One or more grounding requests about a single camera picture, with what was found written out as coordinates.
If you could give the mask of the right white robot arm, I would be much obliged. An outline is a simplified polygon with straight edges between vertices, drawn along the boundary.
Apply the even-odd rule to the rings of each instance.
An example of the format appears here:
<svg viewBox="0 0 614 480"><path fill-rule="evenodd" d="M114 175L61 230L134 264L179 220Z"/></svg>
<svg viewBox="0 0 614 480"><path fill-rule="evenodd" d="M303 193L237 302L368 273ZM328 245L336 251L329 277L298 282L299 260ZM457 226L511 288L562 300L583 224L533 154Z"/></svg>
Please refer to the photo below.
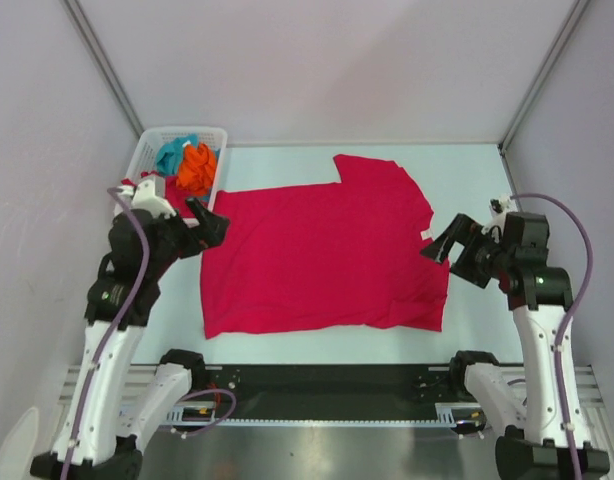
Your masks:
<svg viewBox="0 0 614 480"><path fill-rule="evenodd" d="M571 281L548 263L549 235L543 215L506 211L483 226L459 214L422 249L442 264L461 245L451 273L480 288L497 281L522 348L524 400L488 352L457 352L448 388L460 401L475 399L484 411L498 436L500 478L600 479L609 473L610 459L593 445L581 411L571 351Z"/></svg>

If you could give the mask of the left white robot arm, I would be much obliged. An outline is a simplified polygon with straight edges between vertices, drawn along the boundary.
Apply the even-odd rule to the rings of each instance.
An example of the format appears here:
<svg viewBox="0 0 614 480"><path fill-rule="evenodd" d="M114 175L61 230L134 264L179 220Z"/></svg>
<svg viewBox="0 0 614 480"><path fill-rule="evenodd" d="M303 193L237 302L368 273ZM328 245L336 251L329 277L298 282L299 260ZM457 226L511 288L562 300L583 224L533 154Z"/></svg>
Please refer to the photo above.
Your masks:
<svg viewBox="0 0 614 480"><path fill-rule="evenodd" d="M35 456L38 479L135 479L146 446L183 398L212 393L202 355L165 353L147 389L127 412L122 392L134 353L160 296L159 281L178 260L220 246L229 220L186 201L188 226L168 203L122 204L108 233L109 252L87 294L84 353L76 389L52 448Z"/></svg>

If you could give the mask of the white plastic laundry basket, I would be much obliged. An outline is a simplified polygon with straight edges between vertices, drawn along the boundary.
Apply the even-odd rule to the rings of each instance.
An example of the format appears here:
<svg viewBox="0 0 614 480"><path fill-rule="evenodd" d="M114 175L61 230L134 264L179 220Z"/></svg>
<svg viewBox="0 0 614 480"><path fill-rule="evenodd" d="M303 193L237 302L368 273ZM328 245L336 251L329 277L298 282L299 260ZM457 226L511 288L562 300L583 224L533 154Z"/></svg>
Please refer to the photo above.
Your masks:
<svg viewBox="0 0 614 480"><path fill-rule="evenodd" d="M206 196L195 196L205 207L212 209L215 203L216 191L220 178L220 161L226 152L227 133L225 130L215 127L199 127L199 126L173 126L173 127L158 127L146 130L140 137L132 159L130 161L127 173L121 181L121 186L131 185L136 186L140 180L142 172L156 171L155 160L156 154L161 146L166 142L173 140L179 136L189 134L197 134L201 143L206 144L211 149L220 149L218 157L218 166L211 191Z"/></svg>

